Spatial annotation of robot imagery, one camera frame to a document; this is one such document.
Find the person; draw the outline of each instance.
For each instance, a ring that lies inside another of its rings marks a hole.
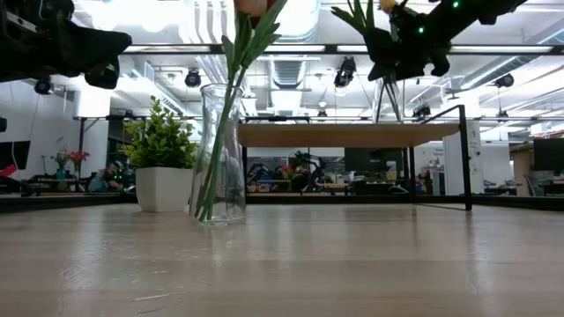
[[[109,167],[100,170],[88,185],[91,193],[116,192],[123,189],[123,185],[115,181],[118,167],[112,163]]]

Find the glass vase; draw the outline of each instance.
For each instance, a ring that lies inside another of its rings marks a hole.
[[[235,94],[221,128],[223,137],[214,149],[220,118],[226,106],[226,90],[227,85],[206,85],[201,89],[204,117],[202,141],[194,166],[189,214],[197,221],[210,225],[243,222],[246,216],[242,148],[237,136],[241,90]]]

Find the white planter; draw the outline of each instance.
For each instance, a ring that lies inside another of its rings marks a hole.
[[[136,171],[137,201],[142,211],[184,211],[192,191],[192,170],[149,167]]]

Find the wooden shelf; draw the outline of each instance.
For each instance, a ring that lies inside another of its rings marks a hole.
[[[246,147],[402,148],[441,141],[458,124],[241,124]]]

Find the ceiling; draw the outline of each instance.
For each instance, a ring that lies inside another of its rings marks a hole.
[[[300,1],[303,0],[290,0],[289,4],[292,2],[299,4]],[[219,26],[213,24],[212,15],[217,10],[222,10],[221,8],[226,4],[223,0],[136,0],[134,2],[135,5],[130,0],[121,0],[124,5],[113,10],[111,14],[113,21],[110,19],[110,22],[103,21],[103,17],[108,16],[108,4],[97,0],[75,2],[77,4],[77,12],[74,17],[79,24],[96,26],[98,28],[111,28],[116,31],[129,33],[134,40],[134,44],[185,43],[187,37],[181,36],[181,34],[185,30],[184,26],[189,24],[192,19],[190,16],[187,16],[186,7],[183,3],[190,2],[195,3],[198,11],[206,10],[207,16],[210,17],[205,25],[199,20],[202,17],[201,14],[197,16],[199,18],[192,21],[193,23],[200,23],[197,25],[197,38],[199,42],[209,43],[215,41],[214,38],[217,36],[214,35],[217,35],[218,31],[218,29],[214,29],[215,27],[218,27],[221,33],[229,32],[226,21],[223,18]],[[347,10],[346,0],[321,0],[313,42],[322,44],[362,44],[361,36],[330,13],[332,5],[337,5]],[[411,0],[408,6],[411,6],[416,11],[430,11],[434,7],[427,0]],[[519,7],[516,12],[498,18],[498,23],[495,26],[472,25],[458,35],[453,40],[453,43],[488,45],[537,44],[539,43],[539,38],[545,36],[545,33],[553,32],[553,30],[564,30],[563,12],[564,2],[561,0],[529,0],[526,4]],[[293,11],[293,15],[297,14],[301,14],[299,10]],[[377,11],[375,16],[376,24],[379,27],[390,29],[388,19],[382,12]],[[296,17],[293,23],[295,24],[295,21],[300,19],[304,19],[304,17]],[[144,23],[147,20],[160,25],[146,27]],[[159,28],[162,28],[162,30],[148,32],[146,31],[147,28],[152,28],[153,31]],[[180,101],[182,107],[189,114],[201,114],[199,88],[188,88],[183,83],[183,79],[188,69],[196,68],[200,69],[202,85],[206,85],[213,80],[213,77],[208,77],[205,73],[202,58],[197,55],[135,55],[126,57],[126,62],[132,63],[137,69],[142,69],[142,65],[149,63],[155,70],[156,83],[164,87],[173,98]],[[303,84],[300,86],[303,94],[298,99],[299,102],[297,104],[291,105],[294,109],[294,115],[316,115],[320,101],[326,102],[328,115],[359,116],[371,114],[376,89],[375,82],[367,81],[367,74],[372,68],[373,63],[366,55],[355,55],[354,59],[357,64],[355,79],[347,87],[345,96],[337,96],[332,82],[336,74],[336,68],[343,58],[344,55],[308,56],[305,77]],[[431,76],[399,82],[399,93],[404,97],[407,104],[405,106],[406,114],[411,114],[412,109],[422,102],[427,103],[434,112],[445,108],[449,104],[447,98],[450,97],[445,92],[453,85],[453,82],[499,59],[499,56],[491,55],[452,55],[449,57],[451,68],[448,76],[443,78],[441,82],[437,82],[439,78]],[[564,70],[560,70],[560,67],[563,65],[564,58],[562,56],[540,57],[511,71],[516,81],[511,88],[502,88],[498,91],[496,87],[482,85],[468,92],[462,92],[458,96],[479,100],[480,114],[493,116],[497,114],[500,107],[502,109],[512,109],[512,107],[515,107],[513,105],[519,105],[519,103],[522,105],[527,100],[535,100],[543,94],[556,91],[553,93],[554,98],[550,98],[546,102],[538,102],[527,107],[517,107],[517,110],[509,111],[509,114],[515,116],[533,116],[546,113],[558,114],[550,113],[548,110],[559,107],[564,109],[564,91],[562,95],[557,91],[562,87],[562,80],[564,79]],[[150,93],[143,86],[136,86],[135,82],[126,79],[120,79],[118,89],[114,91],[112,107],[130,108],[139,113],[146,112]],[[275,107],[270,107],[272,106],[272,96],[274,96],[271,90],[276,88],[271,82],[271,62],[256,61],[253,63],[247,72],[246,80],[249,92],[256,96],[256,111],[276,111]],[[72,82],[65,82],[65,84],[73,85]],[[425,92],[423,100],[416,99],[422,92]],[[389,113],[391,108],[387,107],[387,104],[389,104],[388,99],[384,98],[382,103],[384,105],[384,112]],[[522,129],[522,127],[527,125],[531,124],[520,122],[511,128],[519,129],[516,127],[521,127],[520,129]]]

